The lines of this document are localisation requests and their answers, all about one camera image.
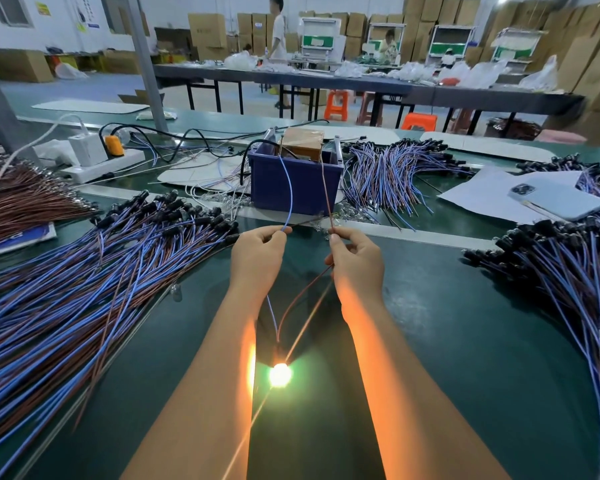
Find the person's right hand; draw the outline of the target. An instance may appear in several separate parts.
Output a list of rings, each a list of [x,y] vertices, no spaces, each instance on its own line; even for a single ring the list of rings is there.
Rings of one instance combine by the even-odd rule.
[[[384,261],[380,248],[362,231],[350,227],[333,227],[349,249],[343,257],[326,258],[333,265],[333,280],[348,324],[371,316],[385,307],[383,299]]]

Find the lit lamp with two wires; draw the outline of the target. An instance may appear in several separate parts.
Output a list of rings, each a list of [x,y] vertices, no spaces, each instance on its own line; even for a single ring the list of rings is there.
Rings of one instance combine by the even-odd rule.
[[[290,302],[288,307],[285,309],[282,314],[280,320],[277,320],[275,313],[273,311],[271,299],[269,296],[266,296],[265,303],[269,309],[272,318],[273,331],[274,331],[274,342],[273,342],[273,350],[272,350],[272,361],[269,370],[269,383],[272,388],[284,388],[288,386],[289,382],[291,382],[293,377],[293,371],[290,368],[290,364],[293,362],[293,355],[295,353],[296,347],[300,343],[303,338],[305,332],[309,328],[314,316],[317,314],[321,304],[328,291],[330,291],[332,282],[329,282],[327,287],[321,293],[318,300],[315,302],[312,307],[309,315],[307,316],[304,324],[302,325],[300,331],[297,333],[296,338],[294,339],[292,345],[290,347],[285,347],[282,341],[282,332],[281,329],[285,323],[287,316],[293,311],[297,302],[300,298],[304,298],[304,296],[308,293],[308,291],[316,284],[322,277],[327,275],[327,273],[333,272],[333,265],[327,266],[325,270],[323,270],[320,274],[318,274],[314,279],[312,279],[309,284],[307,284],[304,289],[302,289],[298,295]]]

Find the pile of clear bulbs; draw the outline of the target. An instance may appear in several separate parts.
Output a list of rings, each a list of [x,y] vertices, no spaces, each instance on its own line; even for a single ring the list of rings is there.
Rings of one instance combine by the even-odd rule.
[[[207,209],[221,208],[225,217],[236,220],[238,217],[259,219],[270,223],[284,225],[313,225],[318,229],[327,229],[330,225],[343,226],[346,222],[362,222],[379,224],[379,221],[368,211],[356,209],[344,200],[334,206],[326,203],[315,208],[309,205],[294,203],[282,204],[281,209],[264,209],[257,207],[251,196],[241,190],[212,191],[196,194],[197,187],[185,187],[187,199]]]

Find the blue plastic bin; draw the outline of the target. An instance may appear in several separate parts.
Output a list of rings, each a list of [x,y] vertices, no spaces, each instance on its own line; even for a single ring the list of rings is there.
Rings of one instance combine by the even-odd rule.
[[[281,209],[282,204],[309,205],[312,209],[338,202],[344,173],[342,166],[331,164],[331,152],[323,152],[324,162],[258,153],[257,143],[246,153],[250,174],[250,196],[257,207]]]

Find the brown cardboard box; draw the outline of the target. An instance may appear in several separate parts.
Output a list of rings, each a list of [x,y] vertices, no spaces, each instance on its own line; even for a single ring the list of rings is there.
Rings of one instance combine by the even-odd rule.
[[[310,128],[287,128],[280,138],[283,151],[299,159],[319,162],[322,154],[324,131]]]

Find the white foam sheet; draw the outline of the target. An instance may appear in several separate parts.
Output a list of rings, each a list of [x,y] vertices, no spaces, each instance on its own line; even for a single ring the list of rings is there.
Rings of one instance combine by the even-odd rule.
[[[244,176],[240,177],[241,162],[240,155],[216,157],[209,152],[201,152],[163,171],[157,181],[189,190],[250,194],[249,170],[245,166]]]

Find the pink plastic stool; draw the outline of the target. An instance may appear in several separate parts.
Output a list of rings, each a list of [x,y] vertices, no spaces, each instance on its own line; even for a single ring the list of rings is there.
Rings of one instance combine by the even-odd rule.
[[[364,92],[362,97],[362,102],[360,106],[360,111],[358,113],[358,117],[356,119],[356,124],[360,126],[370,126],[371,118],[374,111],[375,104],[375,93],[372,92]],[[381,127],[383,125],[383,108],[384,104],[381,104],[378,108],[377,112],[377,120],[374,126]]]

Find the orange plastic stool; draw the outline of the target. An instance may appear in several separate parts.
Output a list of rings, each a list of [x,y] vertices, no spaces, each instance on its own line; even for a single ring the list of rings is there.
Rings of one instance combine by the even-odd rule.
[[[323,118],[346,122],[349,112],[349,92],[332,89],[328,92]]]
[[[438,117],[435,114],[409,112],[405,115],[400,125],[401,130],[421,130],[424,132],[435,132]]]

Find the long dark work table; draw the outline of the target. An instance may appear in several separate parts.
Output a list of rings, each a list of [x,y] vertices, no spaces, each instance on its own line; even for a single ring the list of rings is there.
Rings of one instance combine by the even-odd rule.
[[[372,106],[370,124],[375,126],[379,111],[389,96],[399,96],[408,106],[426,105],[443,107],[449,110],[450,118],[454,110],[472,110],[468,134],[472,135],[483,112],[507,113],[506,130],[517,114],[538,114],[544,116],[568,116],[577,118],[586,106],[582,95],[536,93],[520,88],[506,88],[495,85],[488,89],[459,88],[456,86],[426,85],[378,76],[361,78],[317,75],[316,73],[277,73],[268,71],[235,71],[216,66],[195,64],[157,64],[153,66],[152,78],[166,85],[192,84],[195,80],[213,80],[211,88],[216,90],[219,102],[219,82],[256,82],[272,86],[308,89],[346,89],[371,92],[376,97]]]

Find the white power strip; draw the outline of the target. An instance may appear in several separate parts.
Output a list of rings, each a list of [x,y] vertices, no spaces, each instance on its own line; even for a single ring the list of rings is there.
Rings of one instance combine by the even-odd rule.
[[[96,180],[107,179],[108,174],[117,174],[129,168],[146,163],[144,151],[128,149],[124,156],[108,159],[90,167],[70,167],[60,169],[57,175],[71,184],[82,185]]]

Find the white and green rack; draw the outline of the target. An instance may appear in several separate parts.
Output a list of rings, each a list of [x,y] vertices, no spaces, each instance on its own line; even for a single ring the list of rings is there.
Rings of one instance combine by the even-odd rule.
[[[435,25],[425,63],[438,64],[450,52],[455,59],[463,59],[475,33],[474,25]]]
[[[374,46],[371,51],[378,52],[386,38],[386,33],[393,31],[393,42],[397,50],[400,50],[406,26],[405,23],[370,23],[366,43]]]
[[[344,52],[340,18],[302,16],[299,19],[299,48],[303,59],[339,63]]]
[[[545,31],[508,27],[497,33],[490,44],[493,49],[490,62],[506,62],[515,73],[525,72]]]

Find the row of clear plastic bags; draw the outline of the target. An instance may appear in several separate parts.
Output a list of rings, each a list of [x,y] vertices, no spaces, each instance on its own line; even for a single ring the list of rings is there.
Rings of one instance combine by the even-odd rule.
[[[291,66],[289,61],[266,62],[246,51],[225,58],[222,67],[228,70],[242,72],[273,72],[273,73],[302,73],[302,70]],[[497,80],[509,73],[507,61],[483,62],[474,66],[467,65],[463,60],[453,62],[450,68],[442,65],[407,62],[388,72],[372,71],[370,66],[351,61],[342,62],[333,72],[336,77],[360,79],[364,76],[389,78],[405,82],[435,83],[442,86],[455,86],[469,89],[487,89],[497,83]],[[539,71],[524,76],[518,83],[519,87],[529,91],[544,93],[563,93],[558,86],[557,58],[552,55]]]

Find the light blue smartphone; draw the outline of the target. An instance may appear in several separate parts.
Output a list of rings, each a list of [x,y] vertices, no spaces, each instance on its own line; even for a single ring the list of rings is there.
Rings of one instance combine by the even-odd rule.
[[[600,212],[600,197],[546,178],[516,184],[508,197],[534,212],[558,221],[576,222]]]

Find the white plastic bag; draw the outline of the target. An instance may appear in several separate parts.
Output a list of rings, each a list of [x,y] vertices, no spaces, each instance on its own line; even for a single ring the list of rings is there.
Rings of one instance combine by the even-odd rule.
[[[88,75],[68,63],[59,63],[54,68],[55,76],[61,80],[82,80]]]

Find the single cardboard carton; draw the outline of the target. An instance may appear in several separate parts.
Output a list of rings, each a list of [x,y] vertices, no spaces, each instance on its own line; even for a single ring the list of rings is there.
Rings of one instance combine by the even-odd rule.
[[[55,76],[42,51],[0,48],[0,80],[48,83]]]

